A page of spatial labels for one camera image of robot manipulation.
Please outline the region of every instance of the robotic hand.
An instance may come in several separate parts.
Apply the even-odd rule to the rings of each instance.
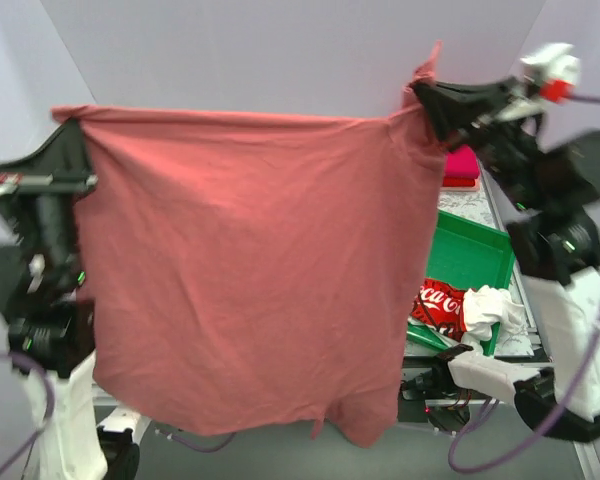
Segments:
[[[570,50],[551,44],[523,58],[521,80],[414,87],[437,138],[450,151],[470,146],[515,208],[527,214],[507,230],[554,360],[553,368],[538,370],[459,345],[440,354],[418,381],[515,405],[538,436],[592,442],[600,437],[600,238],[584,207],[600,200],[600,130],[548,152],[537,144],[546,107],[568,99],[578,80],[579,62]],[[525,130],[527,122],[533,133]]]
[[[438,139],[450,151],[469,145],[516,208],[531,212],[507,229],[521,271],[538,292],[555,359],[553,369],[538,370],[460,345],[437,357],[429,381],[515,405],[532,428],[565,400],[568,410],[541,434],[592,441],[600,436],[600,345],[587,350],[583,336],[600,334],[600,240],[584,206],[600,199],[600,131],[549,152],[536,142],[547,105],[567,98],[577,81],[579,63],[570,48],[551,44],[524,58],[522,80],[414,86]],[[535,123],[533,134],[523,129],[528,120]],[[148,426],[148,419],[123,407],[95,423],[93,304],[72,297],[84,281],[72,209],[96,184],[72,120],[34,154],[0,164],[0,215],[17,237],[16,245],[0,244],[0,314],[10,351],[36,360],[55,391],[55,415],[38,439],[42,478],[133,478]],[[580,369],[589,357],[592,366]],[[26,368],[15,372],[34,416],[42,418],[44,389]],[[582,380],[575,390],[574,376]]]

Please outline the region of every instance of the marble patterned surface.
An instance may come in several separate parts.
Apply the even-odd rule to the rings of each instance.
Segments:
[[[467,220],[472,220],[491,228],[497,228],[484,187],[481,187],[477,192],[443,192],[440,195],[438,208],[466,218]],[[522,303],[520,290],[513,278],[509,286],[509,291],[515,302]],[[412,342],[407,342],[405,346],[405,355],[429,356],[434,353],[432,350]],[[532,354],[531,340],[526,333],[517,335],[511,335],[504,331],[500,333],[498,343],[496,344],[496,355],[529,356]]]

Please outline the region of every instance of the green plastic bin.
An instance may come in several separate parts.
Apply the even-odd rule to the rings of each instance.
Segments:
[[[508,288],[515,255],[509,235],[494,228],[438,211],[438,225],[427,264],[427,277],[456,288],[475,290],[483,285]],[[407,338],[442,351],[448,347],[426,326],[409,325]],[[491,340],[482,342],[484,354],[496,349],[500,324],[492,327]]]

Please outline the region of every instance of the red cloth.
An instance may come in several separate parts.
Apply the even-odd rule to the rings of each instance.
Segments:
[[[329,418],[373,444],[397,416],[445,165],[403,100],[368,119],[54,109],[99,178],[75,213],[100,386],[201,435]]]
[[[462,310],[465,293],[448,283],[426,278],[413,302],[411,317],[459,342],[467,331]]]

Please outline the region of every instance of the purple cable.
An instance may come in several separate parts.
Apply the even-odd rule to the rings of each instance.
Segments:
[[[53,393],[53,386],[49,382],[49,379],[47,378],[47,374],[46,374],[44,368],[42,368],[35,360],[33,360],[32,358],[30,358],[27,355],[24,355],[22,353],[0,352],[0,361],[5,361],[5,360],[12,360],[13,364],[16,367],[35,372],[36,375],[38,375],[40,377],[40,379],[42,380],[42,383],[44,385],[44,390],[45,390],[45,394],[47,397],[47,406],[44,411],[44,416],[42,417],[42,421],[43,421],[42,425],[43,426],[40,427],[35,432],[33,432],[31,434],[31,436],[20,446],[20,448],[18,448],[0,466],[0,477],[2,475],[4,475],[4,473],[9,469],[9,467],[11,467],[18,460],[18,458],[20,458],[27,451],[28,448],[31,448],[33,446],[33,444],[36,442],[36,440],[38,439],[38,437],[40,437],[40,435],[42,435],[42,432],[44,432],[46,423],[49,421],[49,419],[53,415],[53,409],[55,406],[55,395]]]
[[[569,95],[567,97],[568,100],[572,102],[580,102],[580,103],[594,103],[600,105],[600,97],[595,95]]]
[[[234,432],[234,433],[230,434],[227,438],[225,438],[222,442],[220,442],[218,445],[216,445],[214,447],[201,447],[199,445],[196,445],[195,443],[190,442],[189,440],[185,439],[184,437],[181,437],[177,433],[175,433],[175,434],[174,433],[167,433],[164,430],[160,430],[159,428],[156,428],[156,433],[159,433],[160,435],[163,435],[163,436],[167,437],[169,440],[173,440],[174,442],[178,442],[180,445],[184,445],[185,447],[193,450],[194,452],[198,452],[198,453],[216,453],[216,452],[219,452],[224,447],[226,447],[227,445],[229,445],[229,443],[231,443],[231,441],[236,436],[236,434]]]
[[[451,467],[451,469],[454,470],[455,472],[464,473],[464,474],[485,472],[494,467],[499,467],[500,465],[503,465],[506,462],[514,459],[515,457],[520,455],[523,451],[525,451],[527,448],[529,448],[534,443],[536,443],[549,430],[551,430],[551,428],[553,428],[553,426],[556,424],[556,422],[558,421],[560,416],[567,409],[567,405],[573,398],[576,388],[578,388],[578,386],[582,382],[582,379],[584,378],[584,376],[587,372],[587,369],[589,368],[589,364],[593,360],[593,357],[595,356],[596,350],[598,349],[599,345],[600,345],[600,325],[599,325],[599,328],[596,328],[596,330],[594,331],[594,333],[591,335],[591,337],[589,339],[589,344],[587,346],[587,350],[585,351],[584,357],[582,359],[582,363],[580,364],[580,367],[578,368],[575,375],[571,379],[571,383],[569,384],[569,387],[567,388],[567,391],[564,394],[564,398],[562,399],[561,402],[559,402],[553,408],[553,410],[551,410],[551,413],[547,416],[547,418],[545,418],[542,421],[540,426],[536,430],[534,430],[532,435],[530,435],[528,438],[523,440],[517,447],[515,447],[515,448],[511,449],[510,451],[508,451],[507,453],[495,458],[494,460],[491,460],[490,462],[483,463],[482,465],[476,465],[474,467],[461,467],[455,461],[455,452],[458,448],[460,440],[466,434],[475,431],[475,429],[478,428],[478,426],[484,424],[484,422],[486,421],[486,418],[481,418],[481,416],[484,417],[484,415],[485,415],[485,412],[483,411],[483,409],[485,409],[486,407],[483,405],[483,409],[481,409],[481,413],[478,414],[478,418],[476,419],[476,423],[478,425],[472,425],[471,423],[468,423],[467,425],[464,426],[464,428],[462,430],[460,430],[460,433],[458,433],[458,436],[451,443],[451,448],[449,449],[449,457],[448,457],[449,458],[449,466]],[[488,413],[491,414],[494,409],[495,409],[495,405],[492,408],[492,410]]]

